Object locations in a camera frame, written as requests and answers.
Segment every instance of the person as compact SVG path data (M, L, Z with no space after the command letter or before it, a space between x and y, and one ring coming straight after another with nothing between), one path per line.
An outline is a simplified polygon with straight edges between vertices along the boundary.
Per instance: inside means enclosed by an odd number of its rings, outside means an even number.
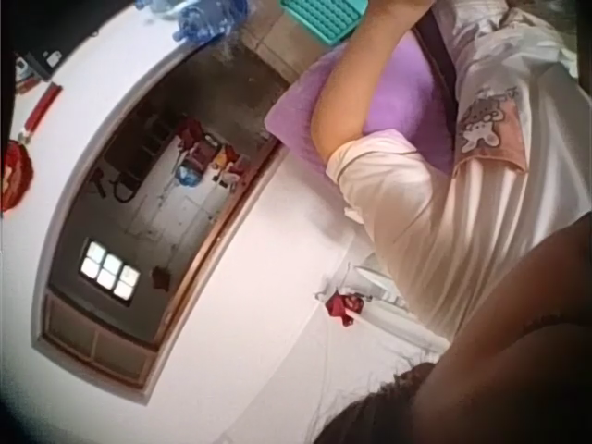
M458 76L452 178L396 129L362 137L382 68L430 7ZM575 62L502 0L369 2L312 137L410 309L451 345L315 444L589 442L592 108Z

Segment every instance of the purple pillow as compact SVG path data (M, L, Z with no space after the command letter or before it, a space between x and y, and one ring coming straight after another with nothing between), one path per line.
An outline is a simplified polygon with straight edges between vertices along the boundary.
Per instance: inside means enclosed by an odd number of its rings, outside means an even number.
M311 140L310 122L318 95L344 48L345 44L314 63L265 118L267 131L321 174L325 167ZM378 83L364 134L388 129L398 130L432 166L451 173L452 137L443 96L412 32L403 37Z

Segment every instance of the red handle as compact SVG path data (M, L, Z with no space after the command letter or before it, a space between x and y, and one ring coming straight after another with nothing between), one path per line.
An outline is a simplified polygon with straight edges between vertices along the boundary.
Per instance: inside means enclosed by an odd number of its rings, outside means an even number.
M27 131L28 133L33 133L37 129L37 127L39 126L39 122L41 122L41 119L49 109L49 106L54 102L56 97L61 92L61 86L56 85L53 82L50 83L50 85L47 87L47 90L45 90L45 93L43 94L42 98L33 108L33 111L27 119L27 122L25 122L25 131Z

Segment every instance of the short sleeve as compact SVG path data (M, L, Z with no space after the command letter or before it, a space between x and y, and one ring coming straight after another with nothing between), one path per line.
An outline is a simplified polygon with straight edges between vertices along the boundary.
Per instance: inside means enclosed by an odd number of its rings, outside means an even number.
M446 178L396 130L365 136L340 147L327 175L362 217L375 242L393 242L430 213Z

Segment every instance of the teal plastic basket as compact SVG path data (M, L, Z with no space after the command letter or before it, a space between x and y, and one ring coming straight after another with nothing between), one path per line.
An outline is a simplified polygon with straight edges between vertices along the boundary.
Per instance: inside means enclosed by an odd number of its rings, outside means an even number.
M360 23L367 0L279 0L305 28L324 43L345 39Z

